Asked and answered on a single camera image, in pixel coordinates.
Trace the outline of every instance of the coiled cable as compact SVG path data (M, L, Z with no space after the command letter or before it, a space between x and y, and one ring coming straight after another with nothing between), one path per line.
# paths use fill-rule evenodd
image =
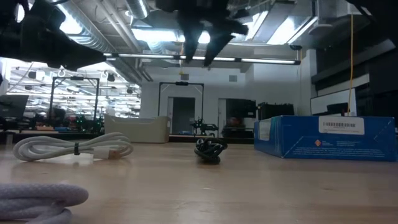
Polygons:
M218 138L199 139L195 146L195 154L200 156L205 162L219 164L219 155L228 145Z
M67 184L0 184L0 220L32 219L29 224L67 224L87 190Z
M130 139L121 133L110 133L85 142L69 142L45 136L31 137L14 146L14 155L23 161L50 159L67 154L93 154L95 159L119 159L130 155Z

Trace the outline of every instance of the barcode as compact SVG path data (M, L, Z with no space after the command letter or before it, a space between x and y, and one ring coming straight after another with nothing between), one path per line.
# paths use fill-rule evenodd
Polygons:
M339 128L355 128L353 123L338 123L338 122L323 122L324 126L339 127Z

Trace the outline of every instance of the white braided cable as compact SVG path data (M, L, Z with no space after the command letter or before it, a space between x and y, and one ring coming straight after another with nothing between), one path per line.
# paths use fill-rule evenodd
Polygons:
M0 220L32 219L29 224L66 224L65 207L79 205L87 190L67 184L0 184Z
M130 139L121 133L110 133L86 142L79 142L79 153L94 154L100 159L117 159L130 155ZM14 155L23 161L36 161L73 154L75 143L45 136L31 137L14 146Z

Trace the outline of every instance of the wooden table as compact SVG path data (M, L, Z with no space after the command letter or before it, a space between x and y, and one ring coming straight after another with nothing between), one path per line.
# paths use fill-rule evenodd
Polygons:
M136 144L127 159L17 161L0 182L68 183L90 192L72 223L375 224L398 222L398 163L279 159L230 145L219 166L194 144Z

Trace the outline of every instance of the cardboard box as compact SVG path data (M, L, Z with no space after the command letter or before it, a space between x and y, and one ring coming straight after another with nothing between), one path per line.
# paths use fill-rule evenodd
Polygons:
M395 121L278 116L255 123L254 148L281 158L396 161Z

